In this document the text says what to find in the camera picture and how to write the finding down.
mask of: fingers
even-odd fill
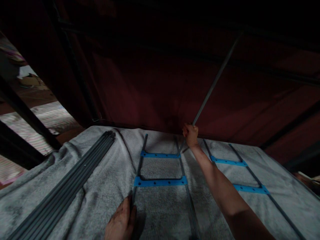
[[[187,137],[187,135],[188,135],[188,130],[187,130],[187,127],[186,127],[186,126],[183,126],[183,128],[182,128],[182,134],[183,134],[184,137]]]
[[[123,200],[123,208],[122,208],[122,219],[123,221],[125,221],[126,223],[129,220],[130,217],[130,202],[131,202],[131,198],[132,196],[128,196]]]
[[[130,214],[130,219],[129,219],[129,226],[134,227],[134,222],[136,221],[136,215],[137,215],[137,207],[133,206],[131,214]]]
[[[194,128],[193,128],[192,124],[185,123],[184,126],[185,126],[189,131],[194,131]]]
[[[133,209],[130,214],[129,222],[128,222],[128,227],[127,230],[124,233],[124,238],[123,239],[131,239],[131,235],[133,232],[134,224],[136,221],[136,214],[137,214],[137,207],[133,206]]]

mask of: black metal frame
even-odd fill
[[[61,144],[34,115],[21,98],[12,90],[9,84],[0,76],[0,96],[46,141],[54,148],[59,149]]]
[[[45,157],[0,121],[0,154],[27,170],[42,163]]]
[[[266,148],[270,147],[272,144],[274,144],[276,141],[278,141],[284,135],[291,132],[293,129],[295,129],[300,124],[302,124],[303,122],[308,120],[310,117],[317,114],[319,111],[320,111],[320,101],[313,104],[306,111],[301,113],[296,119],[294,119],[292,122],[290,122],[286,126],[284,126],[279,132],[277,132],[275,135],[273,135],[271,138],[269,138],[265,143],[263,143],[260,146],[260,148],[262,150],[265,150]]]
[[[66,31],[63,30],[59,26],[60,14],[57,9],[57,6],[56,6],[54,0],[53,1],[44,0],[43,4],[47,10],[47,13],[49,15],[49,18],[50,18],[52,24],[53,24],[54,29],[57,32],[57,36],[58,36],[58,38],[61,42],[62,48],[67,56],[70,67],[71,67],[72,72],[75,76],[75,80],[77,81],[77,83],[79,85],[82,96],[83,96],[83,98],[86,102],[86,105],[90,111],[92,121],[97,122],[97,121],[99,121],[98,113],[97,113],[95,104],[91,98],[90,91],[89,91],[87,84],[84,80],[84,77],[81,73],[79,63],[78,63],[76,56],[74,54],[70,39],[69,39]]]
[[[270,39],[272,41],[277,41],[285,44],[289,44],[301,49],[314,51],[314,52],[320,52],[320,45],[303,42],[299,39],[288,37],[288,36],[281,36],[276,33],[272,33],[269,31],[265,31],[263,29],[259,28],[253,28],[249,27],[244,24],[238,24],[234,22],[219,22],[217,20],[212,20],[206,17],[196,16],[196,15],[190,15],[185,14],[183,11],[176,11],[176,10],[168,10],[168,8],[161,6],[160,4],[154,4],[152,1],[146,2],[146,1],[140,1],[140,0],[125,0],[124,2],[129,2],[132,4],[137,4],[139,6],[153,8],[159,11],[164,12],[165,14],[169,14],[174,17],[178,17],[181,19],[186,19],[188,21],[192,21],[194,23],[201,23],[201,24],[208,24],[208,25],[214,25],[222,28],[226,28],[229,30],[241,30],[244,31],[245,34],[251,34],[260,36],[263,38]],[[111,41],[121,43],[121,44],[129,44],[129,45],[135,45],[139,46],[141,48],[145,49],[151,49],[154,51],[159,52],[165,52],[169,54],[178,55],[181,57],[186,57],[190,59],[195,60],[201,60],[201,61],[208,61],[208,62],[214,62],[217,64],[221,64],[223,62],[223,57],[212,55],[212,54],[206,54],[190,49],[182,49],[176,46],[168,45],[168,44],[162,44],[162,43],[154,43],[154,42],[148,42],[143,39],[138,39],[135,37],[130,36],[124,36],[115,32],[110,31],[109,29],[102,29],[100,27],[96,26],[79,26],[74,25],[72,23],[66,22],[63,19],[60,18],[59,11],[55,5],[54,0],[43,0],[43,4],[45,6],[45,9],[48,13],[49,18],[51,19],[51,22],[53,24],[54,29],[57,32],[57,36],[61,42],[61,45],[64,49],[64,52],[67,56],[67,59],[69,61],[69,64],[71,66],[71,69],[73,71],[73,74],[75,76],[75,79],[79,85],[80,91],[84,97],[84,100],[86,102],[86,105],[90,111],[92,120],[94,124],[98,124],[99,117],[97,114],[97,109],[95,107],[95,104],[91,98],[90,91],[87,87],[87,84],[84,80],[84,77],[81,73],[78,61],[75,57],[72,44],[69,40],[68,32],[75,33],[75,34],[85,34],[85,35],[93,35],[93,36],[103,36],[108,38]],[[269,75],[275,78],[281,78],[286,79],[290,81],[299,82],[302,84],[310,85],[310,86],[316,86],[320,87],[320,79],[305,76],[293,72],[283,71],[280,69],[274,69],[270,67],[265,66],[259,66],[252,63],[247,63],[245,61],[241,60],[233,60],[230,59],[227,66],[229,67],[236,67],[241,68],[246,71],[253,71],[262,73],[265,75]],[[49,132],[47,128],[39,121],[39,119],[28,109],[28,107],[24,104],[24,102],[12,91],[12,89],[8,86],[8,84],[1,78],[0,79],[0,93],[2,94],[2,97],[42,136],[45,137],[45,139],[48,141],[48,143],[54,148],[59,149],[61,145],[59,142],[55,139],[55,137]],[[272,138],[270,138],[267,142],[262,144],[262,148],[265,149],[266,147],[273,144],[275,141],[277,141],[279,138],[290,132],[292,129],[297,127],[302,122],[306,121],[308,118],[310,118],[315,113],[319,112],[319,102],[312,106],[310,109],[308,109],[306,112],[302,113],[297,119],[295,119],[293,122],[285,126],[281,131],[279,131],[277,134],[275,134]]]

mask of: gray metal pole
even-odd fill
[[[19,227],[11,234],[10,239],[16,240],[28,229],[28,227],[35,221],[38,215],[49,204],[54,196],[59,193],[60,189],[65,186],[69,179],[79,170],[84,161],[89,158],[96,147],[107,137],[108,132],[102,134],[102,136],[92,145],[92,147],[80,158],[80,160],[74,165],[74,167],[63,177],[63,179],[51,190],[51,192],[41,201],[41,203],[32,211],[32,213],[19,225]]]
[[[197,122],[197,120],[198,120],[198,118],[199,118],[199,116],[200,116],[200,114],[201,114],[204,106],[206,105],[206,103],[207,103],[207,101],[208,101],[208,99],[209,99],[209,97],[210,97],[210,95],[211,95],[214,87],[216,86],[216,84],[217,84],[217,82],[218,82],[218,80],[219,80],[219,78],[220,78],[220,76],[221,76],[224,68],[226,67],[226,65],[227,65],[227,63],[228,63],[228,61],[229,61],[229,59],[230,59],[230,57],[231,57],[231,55],[232,55],[232,53],[233,53],[233,50],[234,50],[234,48],[236,47],[236,45],[237,45],[240,37],[242,36],[242,34],[243,34],[243,31],[241,31],[241,32],[238,34],[237,38],[234,40],[231,48],[229,49],[227,56],[226,56],[225,59],[223,60],[223,63],[222,63],[222,65],[221,65],[221,67],[220,67],[220,69],[219,69],[216,77],[214,78],[214,80],[213,80],[213,82],[212,82],[212,84],[211,84],[211,87],[210,87],[210,89],[209,89],[209,91],[208,91],[205,99],[203,100],[203,103],[202,103],[202,105],[201,105],[201,107],[200,107],[200,109],[199,109],[196,117],[195,117],[194,120],[193,120],[193,123],[192,123],[193,126],[196,124],[196,122]],[[180,152],[181,152],[181,150],[182,150],[182,148],[183,148],[183,146],[184,146],[185,143],[186,143],[186,139],[183,140],[183,143],[182,143],[180,149],[178,150],[177,156],[179,156],[179,154],[180,154]]]
[[[146,136],[144,137],[143,146],[142,146],[142,150],[143,150],[143,151],[144,151],[144,149],[145,149],[145,147],[146,147],[147,139],[148,139],[148,134],[146,134]],[[142,162],[143,162],[143,157],[140,156],[140,160],[139,160],[139,165],[138,165],[136,177],[138,177],[138,176],[140,175],[140,170],[141,170],[141,167],[142,167]],[[132,193],[132,201],[131,201],[132,207],[133,207],[134,199],[135,199],[135,197],[136,197],[136,192],[137,192],[137,187],[134,187],[134,188],[133,188],[133,193]]]
[[[39,213],[37,218],[31,223],[28,229],[21,236],[22,239],[29,239],[32,234],[38,229],[41,228],[45,223],[46,218],[50,218],[53,215],[61,201],[65,199],[65,195],[70,193],[71,189],[77,186],[77,179],[85,176],[84,172],[90,168],[91,162],[93,162],[99,156],[102,149],[105,148],[105,144],[108,144],[113,139],[112,135],[109,135],[107,138],[103,139],[99,145],[95,148],[95,151],[90,155],[85,162],[83,162],[82,167],[69,179],[69,181],[56,193],[50,203]]]
[[[179,150],[178,139],[177,139],[176,136],[174,136],[174,141],[176,142],[177,150]],[[182,175],[185,176],[185,172],[184,172],[184,168],[183,168],[183,165],[182,165],[181,157],[179,157],[179,162],[180,162],[180,166],[181,166]],[[190,208],[190,212],[191,212],[194,232],[195,232],[195,235],[196,235],[197,239],[200,239],[200,231],[199,231],[198,219],[197,219],[197,216],[196,216],[196,213],[195,213],[195,209],[194,209],[194,205],[193,205],[193,202],[192,202],[191,194],[189,192],[189,187],[188,187],[187,184],[185,185],[185,187],[186,187],[186,193],[187,193],[187,197],[188,197],[188,204],[189,204],[189,208]]]
[[[100,153],[99,156],[97,156],[96,159],[94,159],[93,166],[90,166],[90,168],[87,169],[87,171],[84,173],[84,176],[82,176],[82,179],[80,181],[77,181],[77,188],[71,189],[71,196],[69,195],[69,198],[65,198],[62,204],[58,205],[58,208],[54,211],[54,214],[50,217],[50,219],[47,219],[45,225],[43,228],[38,228],[37,232],[34,233],[34,235],[30,239],[47,239],[60,218],[63,216],[63,214],[67,211],[70,204],[73,202],[74,198],[76,197],[78,191],[83,187],[83,185],[86,183],[94,169],[97,167],[97,165],[101,162],[104,155],[108,152],[109,148],[114,143],[114,139],[111,139],[111,142],[109,141],[107,146],[104,146],[105,149]]]

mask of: floor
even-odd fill
[[[29,107],[36,107],[46,103],[57,101],[57,98],[50,90],[37,90],[33,88],[25,88],[19,85],[18,80],[12,80],[9,82],[12,89],[18,94],[18,96]],[[9,104],[0,98],[0,115],[15,112]]]

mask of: black pole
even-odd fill
[[[46,141],[54,148],[60,149],[61,144],[34,115],[21,98],[12,90],[9,84],[0,76],[0,96]]]
[[[91,98],[91,94],[90,94],[89,89],[87,87],[87,84],[84,80],[84,77],[81,73],[78,61],[76,59],[76,56],[75,56],[74,51],[72,49],[71,42],[68,37],[68,34],[66,33],[66,31],[62,30],[58,24],[58,22],[60,20],[60,14],[57,9],[57,6],[56,6],[54,0],[51,0],[51,1],[43,0],[43,4],[47,10],[47,13],[48,13],[48,16],[52,22],[52,25],[57,33],[57,36],[60,40],[62,48],[67,56],[68,62],[71,66],[71,69],[72,69],[72,72],[75,76],[75,79],[79,85],[82,96],[83,96],[83,98],[86,102],[86,105],[90,111],[92,121],[96,122],[99,120],[99,117],[98,117],[98,113],[97,113],[95,104]]]
[[[39,165],[45,159],[40,152],[1,121],[0,154],[27,170]]]
[[[276,141],[278,141],[281,137],[292,131],[294,128],[298,127],[301,123],[308,120],[310,117],[315,115],[320,111],[320,101],[313,104],[310,108],[308,108],[306,111],[301,113],[296,119],[294,119],[292,122],[284,126],[279,132],[277,132],[275,135],[273,135],[271,138],[269,138],[265,143],[263,143],[260,148],[262,150],[265,150],[266,148],[270,147],[272,144],[274,144]]]
[[[298,49],[303,49],[311,52],[320,53],[320,44],[313,43],[302,38],[297,38],[292,34],[285,34],[285,31],[270,31],[262,27],[251,26],[242,22],[230,21],[228,18],[217,18],[217,15],[208,14],[207,10],[211,9],[201,9],[197,11],[197,4],[190,5],[185,4],[184,6],[178,6],[175,4],[168,4],[167,1],[146,1],[146,0],[114,0],[115,2],[133,4],[139,7],[145,7],[153,9],[168,15],[170,17],[175,17],[177,19],[182,19],[190,23],[197,23],[200,25],[207,25],[222,29],[228,29],[231,31],[242,30],[245,34],[250,34],[253,36],[259,36],[264,39],[268,39],[274,42],[283,43]]]
[[[144,39],[138,39],[131,36],[121,35],[119,33],[112,32],[109,29],[97,28],[95,26],[74,25],[64,20],[59,21],[59,26],[68,32],[88,36],[102,36],[108,38],[108,40],[114,41],[115,43],[129,44],[144,49],[173,54],[180,57],[190,58],[193,60],[214,62],[216,64],[221,64],[223,62],[223,57],[217,55],[202,53],[191,49],[179,48],[170,44],[149,42],[145,41]],[[240,68],[249,72],[258,72],[271,77],[294,81],[305,85],[320,87],[320,79],[317,79],[315,77],[305,76],[298,73],[288,72],[272,67],[260,66],[254,63],[248,63],[241,60],[230,59],[227,64],[227,67]]]

